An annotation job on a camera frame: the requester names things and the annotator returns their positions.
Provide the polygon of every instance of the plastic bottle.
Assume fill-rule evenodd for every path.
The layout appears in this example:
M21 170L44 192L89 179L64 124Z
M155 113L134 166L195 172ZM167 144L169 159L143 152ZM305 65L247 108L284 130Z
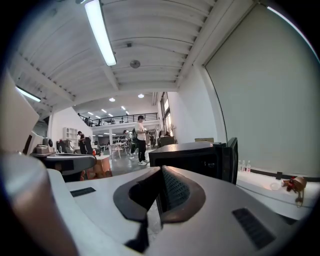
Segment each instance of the plastic bottle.
M246 171L247 171L248 173L250 173L250 172L251 172L251 164L250 164L250 160L248 161L248 163L247 163L247 165L246 165Z
M242 161L242 171L246 172L246 171L247 171L246 169L247 169L247 168L246 168L246 161L243 160L243 161Z

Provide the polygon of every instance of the chair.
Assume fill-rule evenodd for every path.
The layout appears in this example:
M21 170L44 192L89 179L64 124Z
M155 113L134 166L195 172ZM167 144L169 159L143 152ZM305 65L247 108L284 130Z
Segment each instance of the chair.
M165 136L159 139L161 147L166 145L175 144L175 137L174 136Z

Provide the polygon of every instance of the white shelf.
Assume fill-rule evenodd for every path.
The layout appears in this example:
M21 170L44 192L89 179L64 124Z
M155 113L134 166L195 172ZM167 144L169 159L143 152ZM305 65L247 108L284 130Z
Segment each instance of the white shelf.
M78 145L78 130L71 127L63 127L63 140L73 142L72 146Z

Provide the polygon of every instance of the man in white shirt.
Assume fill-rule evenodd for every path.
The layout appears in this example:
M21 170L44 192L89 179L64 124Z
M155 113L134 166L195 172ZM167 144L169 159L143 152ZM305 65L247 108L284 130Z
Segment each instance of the man in white shirt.
M146 132L144 130L144 126L142 122L144 121L143 115L138 116L138 122L135 124L134 129L136 132L137 145L139 149L138 157L139 157L139 165L145 166L147 164L145 152L146 152Z

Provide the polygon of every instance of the light fixture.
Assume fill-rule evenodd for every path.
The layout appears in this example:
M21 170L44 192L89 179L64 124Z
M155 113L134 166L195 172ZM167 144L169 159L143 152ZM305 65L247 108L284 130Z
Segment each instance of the light fixture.
M30 99L32 99L32 100L34 100L34 101L36 101L36 102L40 102L40 101L41 101L41 99L40 99L39 97L32 95L31 93L25 91L24 89L21 89L21 88L18 87L18 86L16 86L16 88L17 88L17 90L18 90L21 94L23 94L24 96L27 96L28 98L30 98Z
M99 0L87 2L84 5L95 40L100 48L105 63L108 66L116 65L114 52L108 38L107 29L104 23L103 12Z
M308 41L308 39L305 37L305 35L290 21L288 20L285 16L283 16L280 12L276 11L275 9L271 8L270 6L267 7L267 9L269 9L271 12L275 13L276 15L278 15L279 17L281 17L282 19L284 19L287 23L289 23L289 25L291 27L294 28L295 31L298 32L298 34L303 38L303 40L307 43L307 45L310 47L311 51L313 52L313 54L315 55L317 61L320 63L320 60L318 58L318 55L316 54L315 49L312 47L311 43Z

